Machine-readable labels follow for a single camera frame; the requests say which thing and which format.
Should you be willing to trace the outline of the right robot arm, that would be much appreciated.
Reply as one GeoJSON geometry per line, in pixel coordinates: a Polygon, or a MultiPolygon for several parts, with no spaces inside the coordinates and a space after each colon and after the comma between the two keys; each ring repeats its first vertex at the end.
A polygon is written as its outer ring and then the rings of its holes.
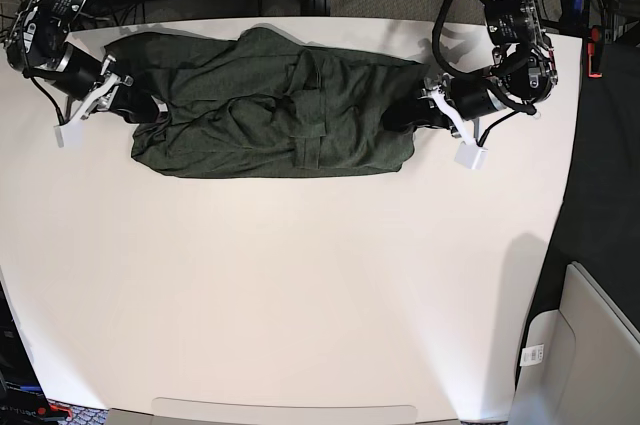
{"type": "Polygon", "coordinates": [[[99,60],[67,40],[87,2],[26,0],[5,41],[9,65],[38,90],[42,79],[66,95],[65,110],[51,101],[60,128],[101,112],[129,124],[161,121],[166,107],[134,82],[123,60],[110,52],[99,60]]]}

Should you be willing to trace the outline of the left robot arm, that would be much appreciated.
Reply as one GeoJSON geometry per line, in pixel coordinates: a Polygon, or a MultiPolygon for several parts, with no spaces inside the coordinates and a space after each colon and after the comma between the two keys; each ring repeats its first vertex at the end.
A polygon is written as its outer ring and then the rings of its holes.
{"type": "Polygon", "coordinates": [[[382,118],[385,129],[405,132],[417,128],[460,130],[433,98],[439,92],[462,122],[508,109],[532,116],[558,82],[554,48],[546,34],[537,0],[479,0],[493,45],[490,66],[463,72],[441,50],[441,36],[454,0],[444,0],[432,30],[432,55],[443,75],[426,83],[411,99],[392,106],[382,118]]]}

